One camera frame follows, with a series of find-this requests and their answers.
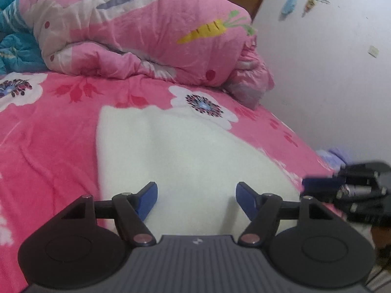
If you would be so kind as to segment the lavender cloth on floor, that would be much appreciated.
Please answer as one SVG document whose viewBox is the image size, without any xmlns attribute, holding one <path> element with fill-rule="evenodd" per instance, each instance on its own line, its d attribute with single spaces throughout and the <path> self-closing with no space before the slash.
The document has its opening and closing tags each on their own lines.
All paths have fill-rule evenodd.
<svg viewBox="0 0 391 293">
<path fill-rule="evenodd" d="M 348 164 L 348 157 L 338 148 L 317 149 L 316 154 L 332 170 L 337 171 Z"/>
</svg>

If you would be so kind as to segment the blue quilt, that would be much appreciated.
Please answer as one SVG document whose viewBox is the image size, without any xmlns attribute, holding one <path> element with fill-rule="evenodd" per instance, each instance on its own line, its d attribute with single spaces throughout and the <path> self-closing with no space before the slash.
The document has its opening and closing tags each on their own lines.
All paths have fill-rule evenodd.
<svg viewBox="0 0 391 293">
<path fill-rule="evenodd" d="M 1 11 L 14 7 L 16 0 L 1 0 Z M 47 67 L 41 57 L 34 36 L 24 32 L 5 32 L 1 29 L 1 74 L 11 72 L 45 72 Z"/>
</svg>

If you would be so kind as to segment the pink carrot print quilt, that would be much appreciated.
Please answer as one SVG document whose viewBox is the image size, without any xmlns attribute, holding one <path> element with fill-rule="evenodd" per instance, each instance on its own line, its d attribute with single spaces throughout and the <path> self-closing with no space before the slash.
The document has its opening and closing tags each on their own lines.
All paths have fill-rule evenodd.
<svg viewBox="0 0 391 293">
<path fill-rule="evenodd" d="M 46 66 L 224 89 L 256 108 L 274 80 L 250 15 L 227 0 L 19 0 Z"/>
</svg>

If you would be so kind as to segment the pink floral bed sheet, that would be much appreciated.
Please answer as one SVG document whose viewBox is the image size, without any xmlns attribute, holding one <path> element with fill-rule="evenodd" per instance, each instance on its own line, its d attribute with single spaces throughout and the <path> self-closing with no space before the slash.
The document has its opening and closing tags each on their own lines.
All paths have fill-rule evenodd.
<svg viewBox="0 0 391 293">
<path fill-rule="evenodd" d="M 26 281 L 21 243 L 84 194 L 102 199 L 97 127 L 103 107 L 187 108 L 264 153 L 299 193 L 307 175 L 332 170 L 264 107 L 250 110 L 216 89 L 147 77 L 123 81 L 57 73 L 11 73 L 1 79 L 1 291 Z"/>
</svg>

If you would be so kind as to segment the white fleece garment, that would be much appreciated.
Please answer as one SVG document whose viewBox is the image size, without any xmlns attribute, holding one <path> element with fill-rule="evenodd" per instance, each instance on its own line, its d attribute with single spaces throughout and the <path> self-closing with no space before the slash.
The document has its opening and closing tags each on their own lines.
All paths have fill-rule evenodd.
<svg viewBox="0 0 391 293">
<path fill-rule="evenodd" d="M 235 199 L 242 181 L 260 194 L 299 198 L 264 153 L 187 108 L 103 107 L 96 142 L 103 199 L 157 184 L 145 221 L 155 237 L 239 236 L 249 223 Z"/>
</svg>

